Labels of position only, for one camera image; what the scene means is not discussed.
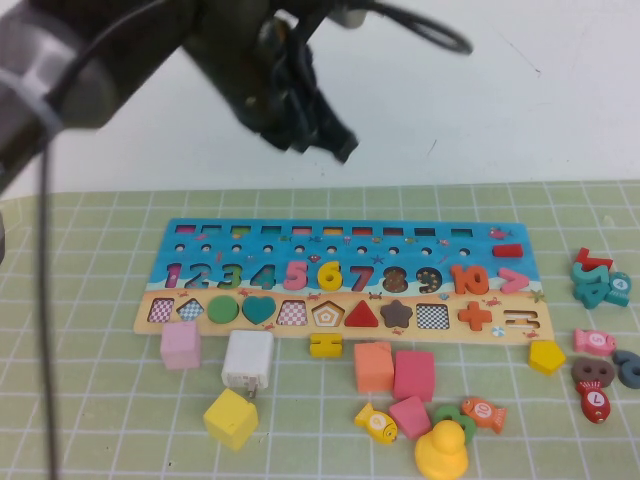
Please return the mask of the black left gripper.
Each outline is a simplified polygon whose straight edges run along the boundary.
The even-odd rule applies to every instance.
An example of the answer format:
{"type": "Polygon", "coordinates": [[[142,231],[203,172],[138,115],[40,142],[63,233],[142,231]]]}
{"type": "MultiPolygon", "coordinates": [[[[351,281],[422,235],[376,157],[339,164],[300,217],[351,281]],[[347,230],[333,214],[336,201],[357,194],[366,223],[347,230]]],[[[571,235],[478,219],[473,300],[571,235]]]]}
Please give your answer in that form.
{"type": "Polygon", "coordinates": [[[188,54],[246,128],[278,150],[311,146],[345,164],[359,140],[318,87],[307,41],[327,8],[291,26],[275,8],[202,8],[188,54]]]}

